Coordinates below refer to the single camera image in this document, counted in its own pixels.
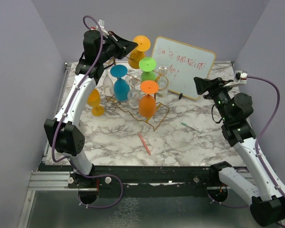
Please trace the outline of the green plastic wine glass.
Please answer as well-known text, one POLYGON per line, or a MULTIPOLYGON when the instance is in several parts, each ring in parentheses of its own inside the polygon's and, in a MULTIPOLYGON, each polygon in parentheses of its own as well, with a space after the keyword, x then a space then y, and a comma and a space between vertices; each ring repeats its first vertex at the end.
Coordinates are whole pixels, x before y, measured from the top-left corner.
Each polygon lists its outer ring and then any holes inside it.
POLYGON ((154 73, 154 69, 156 68, 156 61, 152 57, 144 57, 139 62, 139 68, 142 70, 141 80, 154 81, 156 79, 156 74, 154 73))

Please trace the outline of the blue plastic wine glass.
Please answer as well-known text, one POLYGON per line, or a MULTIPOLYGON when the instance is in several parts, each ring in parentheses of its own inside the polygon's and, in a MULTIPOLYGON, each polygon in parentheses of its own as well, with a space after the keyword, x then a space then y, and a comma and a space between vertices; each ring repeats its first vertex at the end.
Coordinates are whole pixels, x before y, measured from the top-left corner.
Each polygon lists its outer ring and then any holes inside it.
POLYGON ((116 65, 111 68, 110 74, 117 78, 114 83, 114 96, 118 101, 126 101, 128 99, 128 93, 130 86, 126 83, 122 77, 126 76, 128 69, 124 65, 116 65))

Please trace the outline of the clear tall wine glass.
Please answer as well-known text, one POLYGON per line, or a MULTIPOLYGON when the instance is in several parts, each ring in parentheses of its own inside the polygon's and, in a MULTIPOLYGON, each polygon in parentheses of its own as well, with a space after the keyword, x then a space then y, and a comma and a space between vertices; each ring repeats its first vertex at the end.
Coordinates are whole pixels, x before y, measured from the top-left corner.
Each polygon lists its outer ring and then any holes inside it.
POLYGON ((108 65, 104 68, 105 69, 105 77, 104 77, 104 81, 103 81, 103 91, 104 91, 105 96, 113 96, 114 95, 114 85, 113 85, 111 78, 109 77, 109 72, 108 72, 108 69, 112 65, 113 64, 108 65))

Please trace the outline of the orange plastic wine glass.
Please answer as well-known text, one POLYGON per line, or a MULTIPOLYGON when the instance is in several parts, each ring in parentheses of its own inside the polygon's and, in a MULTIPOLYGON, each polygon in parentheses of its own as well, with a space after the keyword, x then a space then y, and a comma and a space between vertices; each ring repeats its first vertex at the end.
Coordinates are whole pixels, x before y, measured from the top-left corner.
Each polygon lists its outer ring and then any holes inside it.
POLYGON ((140 89, 145 96, 139 102, 139 114, 143 117, 150 118, 156 113, 156 101, 152 96, 159 90, 159 86, 155 81, 146 80, 141 83, 140 89))

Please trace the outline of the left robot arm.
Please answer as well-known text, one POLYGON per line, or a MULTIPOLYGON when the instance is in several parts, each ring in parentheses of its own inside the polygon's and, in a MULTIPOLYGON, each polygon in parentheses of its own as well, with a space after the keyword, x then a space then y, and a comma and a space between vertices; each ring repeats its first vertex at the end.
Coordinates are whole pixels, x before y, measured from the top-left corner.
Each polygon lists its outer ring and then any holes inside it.
POLYGON ((80 116, 105 70, 104 63, 113 57, 123 59, 137 46, 136 42, 121 38, 112 31, 107 35, 95 29, 86 31, 83 55, 67 99, 55 117, 44 123, 52 152, 59 152, 69 160, 74 170, 80 173, 79 182, 84 187, 94 185, 95 175, 91 173, 93 164, 83 152, 85 137, 79 130, 80 116))

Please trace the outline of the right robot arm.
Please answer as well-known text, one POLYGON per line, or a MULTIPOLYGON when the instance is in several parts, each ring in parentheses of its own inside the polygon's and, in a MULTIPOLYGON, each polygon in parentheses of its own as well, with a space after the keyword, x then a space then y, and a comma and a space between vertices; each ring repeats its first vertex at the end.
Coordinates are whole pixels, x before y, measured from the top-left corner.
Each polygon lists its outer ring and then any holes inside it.
POLYGON ((197 94, 213 100, 223 121, 224 138, 241 157, 255 183, 247 181, 225 161, 211 165, 209 181, 215 186, 222 183, 229 186, 249 206, 254 220, 265 227, 285 219, 285 185, 272 169, 247 122, 253 113, 251 96, 238 93, 230 97, 232 82, 220 77, 194 78, 197 94))

